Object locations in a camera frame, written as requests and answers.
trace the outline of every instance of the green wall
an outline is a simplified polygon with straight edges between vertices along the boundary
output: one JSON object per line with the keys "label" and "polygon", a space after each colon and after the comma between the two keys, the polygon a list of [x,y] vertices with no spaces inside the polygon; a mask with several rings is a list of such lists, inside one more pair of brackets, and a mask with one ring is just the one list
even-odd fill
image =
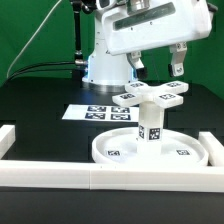
{"label": "green wall", "polygon": [[[56,0],[1,0],[0,2],[0,84],[6,79],[9,65],[30,39]],[[219,7],[209,38],[188,43],[185,75],[180,80],[205,85],[224,99],[224,1],[210,0]],[[82,15],[82,45],[85,57],[93,50],[93,15]],[[12,71],[46,61],[73,60],[73,13],[69,0],[63,0],[47,24],[15,64]],[[167,47],[144,52],[143,62],[149,80],[169,81]],[[69,72],[44,74],[69,77]]]}

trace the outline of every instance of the metal bracket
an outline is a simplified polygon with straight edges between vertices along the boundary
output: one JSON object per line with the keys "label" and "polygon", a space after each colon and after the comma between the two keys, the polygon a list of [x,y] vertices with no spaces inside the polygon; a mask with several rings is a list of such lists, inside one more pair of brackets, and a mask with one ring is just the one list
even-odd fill
{"label": "metal bracket", "polygon": [[147,68],[144,67],[141,61],[141,51],[135,51],[127,54],[128,62],[135,71],[135,77],[145,79],[148,76]]}
{"label": "metal bracket", "polygon": [[170,46],[170,53],[173,54],[169,65],[170,76],[181,76],[184,74],[183,62],[187,53],[187,43],[177,43]]}

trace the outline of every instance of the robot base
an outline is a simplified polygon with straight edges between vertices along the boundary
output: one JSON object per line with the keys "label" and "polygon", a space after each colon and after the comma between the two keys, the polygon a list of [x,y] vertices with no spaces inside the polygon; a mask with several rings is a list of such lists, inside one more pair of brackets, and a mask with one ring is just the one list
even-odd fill
{"label": "robot base", "polygon": [[133,166],[206,166],[208,153],[200,142],[190,136],[163,130],[159,155],[137,152],[138,128],[121,128],[97,136],[92,144],[96,163],[120,163]]}
{"label": "robot base", "polygon": [[108,92],[108,93],[121,93],[125,92],[124,85],[98,85],[91,82],[82,81],[82,87],[94,91]]}

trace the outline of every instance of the black and white pattern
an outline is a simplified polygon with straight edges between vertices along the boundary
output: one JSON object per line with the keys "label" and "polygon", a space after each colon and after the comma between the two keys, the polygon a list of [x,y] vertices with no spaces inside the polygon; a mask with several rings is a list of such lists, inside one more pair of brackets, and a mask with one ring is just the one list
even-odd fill
{"label": "black and white pattern", "polygon": [[149,140],[160,139],[160,128],[153,128],[149,130]]}
{"label": "black and white pattern", "polygon": [[108,156],[121,156],[120,151],[107,151]]}
{"label": "black and white pattern", "polygon": [[189,156],[190,155],[190,153],[187,150],[177,150],[177,153],[180,156]]}
{"label": "black and white pattern", "polygon": [[137,88],[137,87],[140,87],[140,86],[143,86],[142,83],[133,83],[131,84],[131,87],[134,87],[134,88]]}
{"label": "black and white pattern", "polygon": [[164,100],[170,100],[170,99],[175,98],[176,96],[174,96],[172,94],[166,94],[166,95],[162,95],[162,96],[159,96],[159,97],[164,99]]}
{"label": "black and white pattern", "polygon": [[101,113],[86,113],[85,118],[91,120],[105,120],[106,114]]}
{"label": "black and white pattern", "polygon": [[102,106],[88,106],[88,111],[91,112],[106,112],[107,107]]}
{"label": "black and white pattern", "polygon": [[129,114],[111,114],[111,120],[130,121],[131,116]]}
{"label": "black and white pattern", "polygon": [[111,107],[112,113],[123,113],[123,114],[129,114],[130,108],[128,107]]}
{"label": "black and white pattern", "polygon": [[139,137],[141,137],[142,139],[145,138],[145,128],[141,125],[139,125]]}
{"label": "black and white pattern", "polygon": [[171,82],[171,83],[168,83],[167,86],[169,86],[169,87],[177,87],[177,86],[181,86],[181,84],[178,83],[178,82]]}
{"label": "black and white pattern", "polygon": [[124,99],[124,100],[127,100],[127,99],[133,98],[133,97],[135,97],[135,96],[132,95],[132,94],[130,94],[130,93],[127,93],[127,94],[125,94],[125,95],[121,95],[120,97],[121,97],[122,99]]}

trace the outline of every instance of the black table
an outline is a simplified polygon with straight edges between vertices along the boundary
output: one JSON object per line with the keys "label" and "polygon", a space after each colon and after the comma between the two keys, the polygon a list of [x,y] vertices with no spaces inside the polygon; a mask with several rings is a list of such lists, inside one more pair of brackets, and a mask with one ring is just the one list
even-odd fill
{"label": "black table", "polygon": [[[113,105],[111,96],[70,79],[18,78],[0,88],[0,126],[16,125],[3,159],[93,162],[98,134],[137,123],[61,120],[69,104]],[[211,131],[224,144],[224,101],[191,84],[184,104],[165,113],[164,127],[193,137]],[[0,188],[1,223],[217,223],[224,194]]]}

